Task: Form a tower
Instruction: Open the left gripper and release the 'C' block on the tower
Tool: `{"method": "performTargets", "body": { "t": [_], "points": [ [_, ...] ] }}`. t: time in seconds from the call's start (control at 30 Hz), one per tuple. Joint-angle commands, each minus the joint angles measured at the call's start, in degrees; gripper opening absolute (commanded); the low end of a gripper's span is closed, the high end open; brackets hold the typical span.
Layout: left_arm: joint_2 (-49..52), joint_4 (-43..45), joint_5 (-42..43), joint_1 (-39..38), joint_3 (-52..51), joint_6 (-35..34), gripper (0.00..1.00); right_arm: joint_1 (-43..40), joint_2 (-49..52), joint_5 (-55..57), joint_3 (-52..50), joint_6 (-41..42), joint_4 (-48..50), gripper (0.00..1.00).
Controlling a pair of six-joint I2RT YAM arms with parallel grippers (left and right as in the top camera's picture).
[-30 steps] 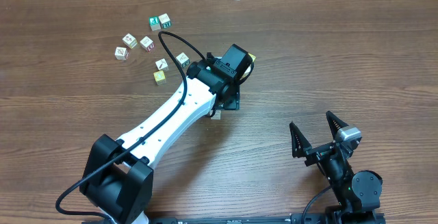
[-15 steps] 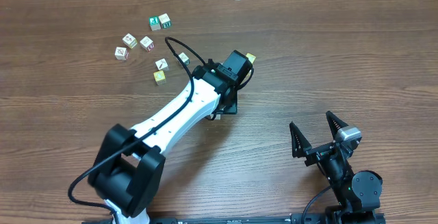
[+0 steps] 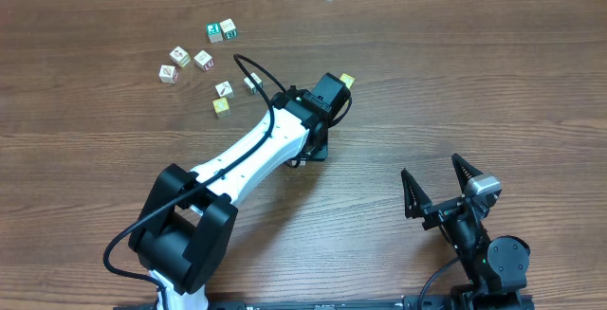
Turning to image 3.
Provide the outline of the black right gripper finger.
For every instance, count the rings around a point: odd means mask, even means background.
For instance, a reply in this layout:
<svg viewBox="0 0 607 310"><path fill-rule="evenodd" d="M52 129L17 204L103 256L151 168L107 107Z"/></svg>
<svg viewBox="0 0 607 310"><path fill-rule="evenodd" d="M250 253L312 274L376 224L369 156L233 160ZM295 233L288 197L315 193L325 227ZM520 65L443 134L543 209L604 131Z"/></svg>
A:
<svg viewBox="0 0 607 310"><path fill-rule="evenodd" d="M483 172L469 164L459 154L451 156L451 162L455 170L458 183L463 194L478 194L481 187L479 186L478 177L483 175Z"/></svg>
<svg viewBox="0 0 607 310"><path fill-rule="evenodd" d="M401 171L401 179L404 189L405 216L407 218L423 217L424 210L432 206L431 199L406 169Z"/></svg>

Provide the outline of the number five green block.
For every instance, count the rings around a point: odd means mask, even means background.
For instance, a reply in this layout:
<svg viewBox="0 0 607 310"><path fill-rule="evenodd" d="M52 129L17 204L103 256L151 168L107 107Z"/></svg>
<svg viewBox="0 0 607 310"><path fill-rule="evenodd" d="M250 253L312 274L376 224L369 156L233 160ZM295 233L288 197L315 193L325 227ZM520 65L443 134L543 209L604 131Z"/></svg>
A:
<svg viewBox="0 0 607 310"><path fill-rule="evenodd" d="M231 19L219 23L226 40L235 39L238 36L238 30Z"/></svg>

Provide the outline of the letter A wooden block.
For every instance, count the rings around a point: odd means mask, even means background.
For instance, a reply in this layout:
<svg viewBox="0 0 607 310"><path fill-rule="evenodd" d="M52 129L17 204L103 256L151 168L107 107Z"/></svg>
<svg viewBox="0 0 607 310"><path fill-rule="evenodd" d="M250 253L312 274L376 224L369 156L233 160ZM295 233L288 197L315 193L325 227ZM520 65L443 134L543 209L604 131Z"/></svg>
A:
<svg viewBox="0 0 607 310"><path fill-rule="evenodd" d="M248 88L250 94L255 95L258 91L258 88L263 87L263 81L255 72L252 72L250 76L255 80L255 82L252 82L249 77L245 77L244 84Z"/></svg>

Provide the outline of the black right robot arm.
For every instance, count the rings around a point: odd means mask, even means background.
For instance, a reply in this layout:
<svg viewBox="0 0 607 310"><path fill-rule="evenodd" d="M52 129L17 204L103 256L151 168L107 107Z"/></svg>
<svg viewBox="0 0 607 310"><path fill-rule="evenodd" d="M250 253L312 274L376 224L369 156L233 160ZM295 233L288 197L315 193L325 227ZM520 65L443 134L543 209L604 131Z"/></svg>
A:
<svg viewBox="0 0 607 310"><path fill-rule="evenodd" d="M432 202L407 170L401 171L405 216L421 218L425 230L439 228L455 252L429 277L419 295L403 304L416 309L532 309L532 298L521 294L527 286L529 245L516 236L491 239L482 224L500 197L501 182L458 154L451 156L451 162L461 193L440 204ZM448 296L429 298L432 283L457 263L469 282L454 286Z"/></svg>

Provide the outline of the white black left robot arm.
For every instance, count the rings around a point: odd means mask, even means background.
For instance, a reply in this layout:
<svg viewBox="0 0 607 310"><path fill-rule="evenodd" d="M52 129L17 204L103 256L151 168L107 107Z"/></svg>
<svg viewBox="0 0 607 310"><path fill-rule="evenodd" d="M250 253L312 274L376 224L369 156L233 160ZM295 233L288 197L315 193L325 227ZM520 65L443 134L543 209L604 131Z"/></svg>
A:
<svg viewBox="0 0 607 310"><path fill-rule="evenodd" d="M128 246L160 284L156 309L206 309L238 206L281 164L323 161L328 131L351 104L350 83L325 74L312 90L278 92L262 120L218 157L156 178Z"/></svg>

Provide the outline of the red number three block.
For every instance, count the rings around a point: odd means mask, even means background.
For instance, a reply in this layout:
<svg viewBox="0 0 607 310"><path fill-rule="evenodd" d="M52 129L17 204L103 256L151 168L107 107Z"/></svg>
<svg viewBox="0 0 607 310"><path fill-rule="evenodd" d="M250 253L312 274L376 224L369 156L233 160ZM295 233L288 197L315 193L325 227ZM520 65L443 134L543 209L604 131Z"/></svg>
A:
<svg viewBox="0 0 607 310"><path fill-rule="evenodd" d="M194 56L194 62L199 68L201 68L205 72L209 71L211 68L214 67L214 61L212 56L205 50L200 50Z"/></svg>

